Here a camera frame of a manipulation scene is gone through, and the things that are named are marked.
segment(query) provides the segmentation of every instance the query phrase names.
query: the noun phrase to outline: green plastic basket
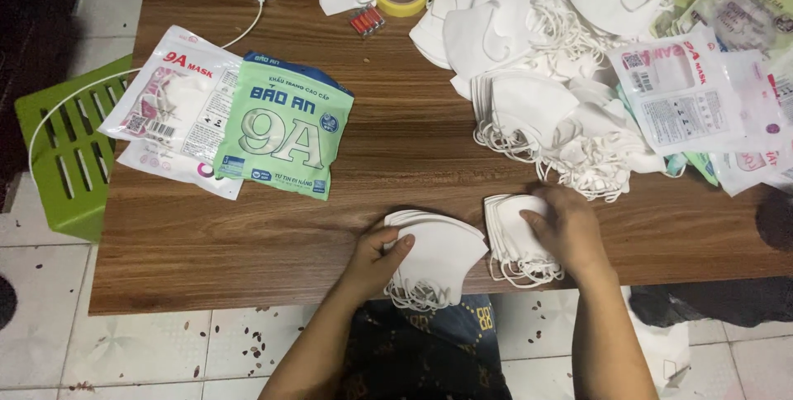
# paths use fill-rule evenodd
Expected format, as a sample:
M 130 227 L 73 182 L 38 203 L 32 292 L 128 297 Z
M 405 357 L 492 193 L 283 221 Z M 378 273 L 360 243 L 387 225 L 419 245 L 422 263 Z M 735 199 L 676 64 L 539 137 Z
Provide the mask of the green plastic basket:
M 132 55 L 35 92 L 15 102 L 30 149 L 30 138 L 47 112 L 81 87 L 131 69 Z M 33 175 L 50 230 L 99 242 L 116 142 L 97 131 L 124 94 L 127 76 L 118 76 L 75 95 L 36 135 Z

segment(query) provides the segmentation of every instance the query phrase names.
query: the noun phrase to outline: person's right hand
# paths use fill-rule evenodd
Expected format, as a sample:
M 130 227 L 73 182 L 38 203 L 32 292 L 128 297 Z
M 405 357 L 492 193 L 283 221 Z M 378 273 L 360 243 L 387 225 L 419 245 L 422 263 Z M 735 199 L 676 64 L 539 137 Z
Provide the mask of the person's right hand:
M 540 244 L 581 284 L 589 275 L 613 272 L 600 239 L 600 226 L 587 199 L 567 187 L 545 186 L 534 192 L 552 210 L 547 219 L 533 211 L 521 211 Z

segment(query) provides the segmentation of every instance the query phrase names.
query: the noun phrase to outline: wood grain tabletop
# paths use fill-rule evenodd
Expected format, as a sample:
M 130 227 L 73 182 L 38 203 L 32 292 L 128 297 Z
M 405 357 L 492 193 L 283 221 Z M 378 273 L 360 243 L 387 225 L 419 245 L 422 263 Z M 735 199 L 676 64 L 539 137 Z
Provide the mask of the wood grain tabletop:
M 144 0 L 134 64 L 171 25 L 223 45 L 257 10 L 255 0 Z M 405 207 L 484 232 L 482 199 L 525 192 L 537 175 L 473 142 L 471 103 L 452 89 L 453 72 L 430 64 L 408 38 L 419 17 L 386 17 L 384 30 L 362 40 L 345 15 L 326 17 L 318 0 L 268 0 L 259 24 L 229 50 L 317 67 L 355 93 L 330 199 L 249 181 L 233 202 L 117 164 L 90 314 L 317 303 L 358 235 Z M 592 205 L 622 284 L 791 275 L 793 253 L 769 248 L 755 228 L 768 192 L 760 185 L 731 199 L 696 171 L 679 179 L 633 174 L 630 193 Z M 543 288 L 561 286 L 572 281 Z M 492 281 L 482 260 L 464 290 L 514 289 Z

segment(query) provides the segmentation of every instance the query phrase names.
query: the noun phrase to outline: green mask package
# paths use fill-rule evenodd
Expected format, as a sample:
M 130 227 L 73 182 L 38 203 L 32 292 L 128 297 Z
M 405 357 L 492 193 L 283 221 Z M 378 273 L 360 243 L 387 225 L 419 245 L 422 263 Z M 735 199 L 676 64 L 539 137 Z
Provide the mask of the green mask package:
M 319 69 L 249 52 L 213 163 L 216 174 L 328 200 L 330 166 L 353 99 Z

